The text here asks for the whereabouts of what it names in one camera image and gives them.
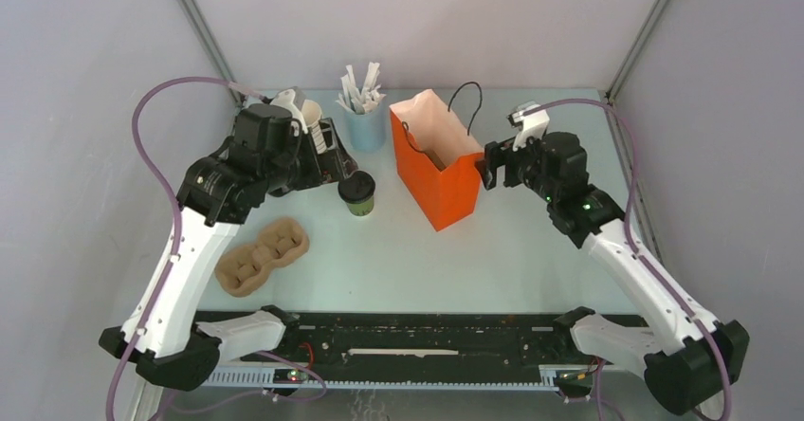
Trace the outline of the orange paper bag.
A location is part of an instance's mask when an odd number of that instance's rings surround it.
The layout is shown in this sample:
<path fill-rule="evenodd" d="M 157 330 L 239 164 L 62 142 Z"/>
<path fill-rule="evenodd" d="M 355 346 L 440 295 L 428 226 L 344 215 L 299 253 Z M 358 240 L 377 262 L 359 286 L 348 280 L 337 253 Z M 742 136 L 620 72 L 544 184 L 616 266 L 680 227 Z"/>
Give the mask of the orange paper bag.
<path fill-rule="evenodd" d="M 484 151 L 432 89 L 389 106 L 399 178 L 432 227 L 441 231 L 475 211 Z"/>

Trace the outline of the green paper coffee cup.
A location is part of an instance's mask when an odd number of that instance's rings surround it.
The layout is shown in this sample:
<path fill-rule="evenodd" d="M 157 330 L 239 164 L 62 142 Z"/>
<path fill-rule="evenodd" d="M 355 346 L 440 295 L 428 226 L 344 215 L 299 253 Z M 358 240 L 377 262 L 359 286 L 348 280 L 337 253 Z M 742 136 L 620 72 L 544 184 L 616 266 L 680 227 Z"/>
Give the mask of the green paper coffee cup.
<path fill-rule="evenodd" d="M 347 201 L 348 211 L 357 217 L 362 217 L 370 214 L 375 207 L 375 198 L 371 195 L 360 200 Z"/>

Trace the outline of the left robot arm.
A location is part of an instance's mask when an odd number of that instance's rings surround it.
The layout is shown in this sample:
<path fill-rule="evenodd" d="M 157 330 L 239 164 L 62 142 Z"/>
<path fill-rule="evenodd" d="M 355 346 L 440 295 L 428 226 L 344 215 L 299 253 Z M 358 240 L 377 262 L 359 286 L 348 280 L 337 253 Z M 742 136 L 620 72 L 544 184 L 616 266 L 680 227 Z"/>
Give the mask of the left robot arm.
<path fill-rule="evenodd" d="M 233 133 L 194 162 L 174 196 L 180 218 L 133 316 L 100 335 L 100 347 L 166 389 L 192 391 L 218 364 L 262 351 L 298 353 L 290 315 L 275 306 L 230 320 L 196 321 L 202 294 L 249 213 L 280 197 L 339 182 L 356 171 L 334 123 L 311 100 L 255 103 Z"/>

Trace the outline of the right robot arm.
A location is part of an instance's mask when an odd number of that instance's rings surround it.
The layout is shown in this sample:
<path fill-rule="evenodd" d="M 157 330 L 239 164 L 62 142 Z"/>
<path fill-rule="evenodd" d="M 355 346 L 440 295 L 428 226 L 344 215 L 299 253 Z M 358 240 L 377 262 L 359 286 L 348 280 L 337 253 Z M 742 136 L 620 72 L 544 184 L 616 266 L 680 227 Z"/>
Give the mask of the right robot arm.
<path fill-rule="evenodd" d="M 616 201 L 590 182 L 576 135 L 492 141 L 478 165 L 486 189 L 496 186 L 499 169 L 504 186 L 523 185 L 545 201 L 553 226 L 607 270 L 646 323 L 626 327 L 578 307 L 557 320 L 562 329 L 551 337 L 557 358 L 603 358 L 641 377 L 655 400 L 677 415 L 729 394 L 740 378 L 747 330 L 703 308 L 636 240 Z"/>

